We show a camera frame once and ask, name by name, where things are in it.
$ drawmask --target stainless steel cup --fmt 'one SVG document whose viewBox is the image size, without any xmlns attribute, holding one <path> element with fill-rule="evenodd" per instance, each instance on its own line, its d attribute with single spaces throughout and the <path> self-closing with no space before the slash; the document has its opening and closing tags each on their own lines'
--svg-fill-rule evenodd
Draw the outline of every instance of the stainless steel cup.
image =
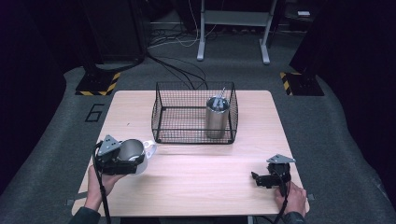
<svg viewBox="0 0 396 224">
<path fill-rule="evenodd" d="M 143 162 L 137 165 L 136 173 L 132 175 L 142 174 L 148 168 L 149 159 L 157 150 L 154 141 L 148 140 L 141 142 L 137 139 L 125 140 L 121 143 L 119 159 L 121 161 L 134 161 L 141 155 L 144 155 Z"/>
<path fill-rule="evenodd" d="M 219 95 L 206 102 L 205 133 L 208 138 L 222 138 L 227 127 L 230 103 Z"/>
</svg>

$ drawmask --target black sleeve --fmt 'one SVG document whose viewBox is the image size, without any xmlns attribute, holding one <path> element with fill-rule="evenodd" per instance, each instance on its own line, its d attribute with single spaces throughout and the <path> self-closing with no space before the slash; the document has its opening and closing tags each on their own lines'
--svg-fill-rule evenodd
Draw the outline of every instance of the black sleeve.
<svg viewBox="0 0 396 224">
<path fill-rule="evenodd" d="M 287 213 L 284 222 L 285 224 L 306 224 L 304 217 L 298 212 Z"/>
<path fill-rule="evenodd" d="M 90 208 L 80 207 L 69 224 L 97 224 L 100 214 Z"/>
</svg>

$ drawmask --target human hand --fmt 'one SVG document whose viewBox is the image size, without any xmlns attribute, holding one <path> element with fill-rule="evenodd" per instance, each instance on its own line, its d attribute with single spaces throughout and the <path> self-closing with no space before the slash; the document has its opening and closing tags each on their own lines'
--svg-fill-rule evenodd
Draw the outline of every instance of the human hand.
<svg viewBox="0 0 396 224">
<path fill-rule="evenodd" d="M 106 189 L 106 195 L 108 195 L 111 190 L 113 190 L 114 185 L 119 181 L 119 179 L 125 177 L 125 175 L 102 175 L 102 184 Z M 100 186 L 98 178 L 96 177 L 95 169 L 93 165 L 88 168 L 88 194 L 87 201 L 85 201 L 84 206 L 97 211 L 102 203 L 102 194 L 100 191 Z"/>
<path fill-rule="evenodd" d="M 293 182 L 287 183 L 289 196 L 288 204 L 285 209 L 285 215 L 289 212 L 298 212 L 305 217 L 306 190 L 299 188 Z M 285 198 L 280 194 L 280 190 L 275 190 L 275 201 L 279 209 L 282 208 Z"/>
</svg>

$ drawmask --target metal stand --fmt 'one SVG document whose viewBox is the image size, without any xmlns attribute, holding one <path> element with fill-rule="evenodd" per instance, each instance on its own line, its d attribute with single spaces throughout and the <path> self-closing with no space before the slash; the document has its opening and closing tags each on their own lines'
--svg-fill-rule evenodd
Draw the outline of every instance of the metal stand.
<svg viewBox="0 0 396 224">
<path fill-rule="evenodd" d="M 201 38 L 198 47 L 197 60 L 203 61 L 205 54 L 205 24 L 222 24 L 222 25 L 245 25 L 265 27 L 264 35 L 260 39 L 260 48 L 262 50 L 262 62 L 270 63 L 268 50 L 266 46 L 268 34 L 271 28 L 271 22 L 274 17 L 276 1 L 272 1 L 269 12 L 240 12 L 240 11 L 215 11 L 205 10 L 205 0 L 201 2 Z"/>
<path fill-rule="evenodd" d="M 254 224 L 253 216 L 248 216 L 247 217 L 247 224 Z"/>
</svg>

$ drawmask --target black and yellow tape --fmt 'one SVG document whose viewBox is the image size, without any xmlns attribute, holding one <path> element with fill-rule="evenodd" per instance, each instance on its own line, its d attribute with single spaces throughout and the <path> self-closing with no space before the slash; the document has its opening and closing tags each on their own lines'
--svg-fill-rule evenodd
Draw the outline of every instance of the black and yellow tape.
<svg viewBox="0 0 396 224">
<path fill-rule="evenodd" d="M 286 77 L 286 73 L 280 73 L 280 77 L 282 78 L 283 88 L 285 88 L 286 94 L 287 95 L 293 95 L 293 92 L 291 90 L 290 84 L 289 84 L 288 79 Z"/>
<path fill-rule="evenodd" d="M 114 75 L 107 91 L 76 91 L 76 95 L 110 95 L 111 92 L 113 92 L 114 88 L 116 88 L 116 84 L 117 81 L 119 80 L 119 77 L 120 77 L 120 73 Z"/>
</svg>

